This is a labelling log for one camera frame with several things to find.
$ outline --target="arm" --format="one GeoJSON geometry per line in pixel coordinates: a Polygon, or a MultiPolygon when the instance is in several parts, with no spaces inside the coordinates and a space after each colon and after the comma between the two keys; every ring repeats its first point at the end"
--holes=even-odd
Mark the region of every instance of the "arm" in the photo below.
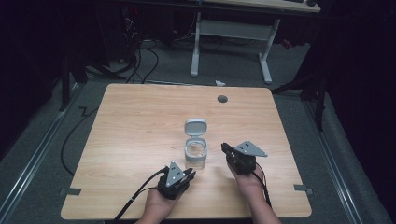
{"type": "MultiPolygon", "coordinates": [[[[247,200],[253,222],[256,224],[281,223],[272,208],[265,201],[262,193],[262,184],[259,180],[252,174],[238,175],[233,168],[230,166],[229,168],[235,177],[239,191],[247,200]]],[[[262,172],[257,166],[254,172],[263,179],[262,172]]]]}
{"type": "Polygon", "coordinates": [[[177,204],[180,196],[174,200],[165,199],[156,189],[148,192],[145,211],[136,224],[159,224],[169,216],[172,209],[177,204]]]}

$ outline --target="gray carpet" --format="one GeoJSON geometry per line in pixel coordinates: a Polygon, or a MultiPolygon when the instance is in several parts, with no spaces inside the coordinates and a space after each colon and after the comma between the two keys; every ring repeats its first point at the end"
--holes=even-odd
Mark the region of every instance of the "gray carpet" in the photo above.
{"type": "MultiPolygon", "coordinates": [[[[276,88],[294,78],[298,67],[309,46],[284,49],[274,45],[268,63],[273,76],[273,84],[264,84],[260,64],[256,54],[244,51],[230,51],[227,46],[216,50],[202,50],[200,75],[190,77],[192,46],[174,45],[172,48],[157,45],[154,50],[159,56],[156,69],[148,78],[148,83],[176,82],[196,85],[216,85],[220,80],[226,86],[276,88]]],[[[147,74],[155,64],[155,56],[142,50],[142,63],[139,75],[147,74]]],[[[60,155],[67,135],[84,117],[81,106],[87,113],[99,106],[108,83],[114,80],[90,76],[90,81],[80,90],[76,100],[70,105],[59,131],[54,135],[48,153],[45,155],[34,178],[23,193],[8,223],[102,223],[101,221],[62,220],[60,212],[64,196],[59,195],[61,188],[68,187],[72,177],[62,167],[60,155]]],[[[0,199],[4,202],[18,180],[24,167],[34,155],[44,133],[58,115],[61,101],[60,85],[53,90],[54,96],[31,119],[19,141],[0,163],[0,199]]],[[[306,103],[302,103],[295,91],[275,95],[276,106],[290,147],[305,185],[313,190],[308,195],[313,213],[310,217],[281,218],[283,223],[349,223],[332,177],[326,166],[315,127],[311,124],[306,103]]],[[[70,135],[64,148],[64,161],[75,171],[78,160],[90,132],[94,115],[85,119],[70,135]]],[[[327,143],[345,178],[350,193],[358,207],[363,223],[391,223],[388,214],[376,195],[353,154],[345,138],[342,126],[327,97],[323,117],[324,133],[327,143]]]]}

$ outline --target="hand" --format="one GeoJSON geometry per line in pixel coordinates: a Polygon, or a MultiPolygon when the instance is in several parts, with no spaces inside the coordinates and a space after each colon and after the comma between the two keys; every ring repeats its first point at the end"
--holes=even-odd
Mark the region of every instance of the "hand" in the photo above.
{"type": "Polygon", "coordinates": [[[172,212],[181,195],[174,200],[165,199],[156,189],[148,191],[145,211],[142,217],[136,222],[139,224],[158,224],[172,212]]]}
{"type": "MultiPolygon", "coordinates": [[[[255,199],[257,197],[263,197],[262,194],[262,183],[260,180],[256,178],[253,174],[248,174],[248,175],[239,175],[235,172],[235,170],[228,164],[228,168],[230,168],[231,173],[233,173],[233,176],[235,177],[236,183],[238,185],[239,191],[243,196],[247,198],[249,201],[250,199],[255,199]]],[[[260,167],[256,164],[256,170],[254,170],[254,173],[262,180],[264,178],[262,174],[262,170],[260,167]]]]}

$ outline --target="jar lid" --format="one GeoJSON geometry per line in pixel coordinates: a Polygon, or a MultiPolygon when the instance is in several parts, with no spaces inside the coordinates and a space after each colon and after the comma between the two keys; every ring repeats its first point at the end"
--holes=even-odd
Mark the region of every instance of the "jar lid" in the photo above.
{"type": "Polygon", "coordinates": [[[204,119],[188,119],[184,124],[184,132],[189,136],[200,136],[206,133],[207,125],[204,119]]]}

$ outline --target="person's left hand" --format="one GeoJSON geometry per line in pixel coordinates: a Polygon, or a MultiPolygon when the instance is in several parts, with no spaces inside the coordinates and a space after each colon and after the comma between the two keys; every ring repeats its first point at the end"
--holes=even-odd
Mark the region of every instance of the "person's left hand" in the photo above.
{"type": "Polygon", "coordinates": [[[172,212],[181,195],[176,199],[165,199],[156,189],[148,191],[145,211],[143,216],[136,222],[139,224],[158,224],[163,221],[172,212]]]}

